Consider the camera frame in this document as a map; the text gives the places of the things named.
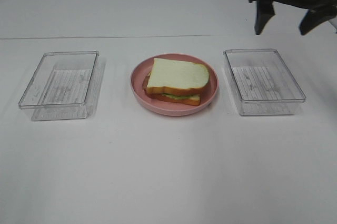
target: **white surface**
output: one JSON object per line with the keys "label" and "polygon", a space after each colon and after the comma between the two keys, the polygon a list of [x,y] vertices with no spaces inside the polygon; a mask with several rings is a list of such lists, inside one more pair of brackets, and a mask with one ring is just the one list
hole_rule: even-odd
{"label": "white surface", "polygon": [[[337,223],[335,38],[269,36],[0,41],[0,223]],[[277,49],[307,95],[293,116],[241,117],[222,51]],[[49,51],[106,58],[96,114],[31,122],[17,107]],[[212,65],[220,91],[172,118],[142,108],[129,77],[177,52]]]}
{"label": "white surface", "polygon": [[[263,35],[299,34],[305,10],[274,3]],[[254,34],[248,0],[0,0],[0,38]],[[333,34],[324,23],[312,32]]]}

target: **transparent plastic box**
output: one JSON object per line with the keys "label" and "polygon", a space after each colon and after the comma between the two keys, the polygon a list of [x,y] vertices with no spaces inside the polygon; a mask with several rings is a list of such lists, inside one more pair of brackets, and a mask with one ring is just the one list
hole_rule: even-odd
{"label": "transparent plastic box", "polygon": [[305,95],[274,49],[226,50],[225,72],[240,115],[295,114]]}
{"label": "transparent plastic box", "polygon": [[34,72],[19,108],[32,121],[83,119],[97,105],[103,68],[99,53],[45,53]]}

